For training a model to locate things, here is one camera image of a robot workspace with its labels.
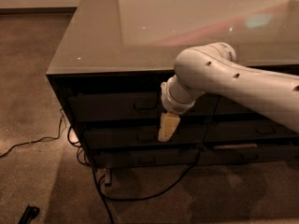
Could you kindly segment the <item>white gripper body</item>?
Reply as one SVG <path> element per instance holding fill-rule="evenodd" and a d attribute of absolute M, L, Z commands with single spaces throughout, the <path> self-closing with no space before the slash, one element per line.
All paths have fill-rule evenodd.
<path fill-rule="evenodd" d="M 161 84 L 161 101 L 168 113 L 183 115 L 195 104 L 195 98 L 182 87 L 177 77 L 170 77 Z"/>

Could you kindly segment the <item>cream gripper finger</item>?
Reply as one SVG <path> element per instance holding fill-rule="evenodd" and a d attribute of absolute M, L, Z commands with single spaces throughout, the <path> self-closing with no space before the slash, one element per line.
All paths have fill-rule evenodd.
<path fill-rule="evenodd" d="M 171 113 L 163 113 L 161 115 L 160 129 L 158 132 L 158 140 L 167 142 L 173 136 L 180 122 L 180 117 Z"/>

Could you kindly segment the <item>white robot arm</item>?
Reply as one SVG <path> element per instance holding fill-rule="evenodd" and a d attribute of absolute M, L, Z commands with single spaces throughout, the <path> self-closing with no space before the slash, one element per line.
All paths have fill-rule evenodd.
<path fill-rule="evenodd" d="M 169 141 L 180 116 L 208 92 L 299 132 L 299 76 L 248 68 L 235 60 L 235 50 L 226 43 L 187 48 L 177 56 L 175 74 L 161 84 L 165 112 L 159 141 Z"/>

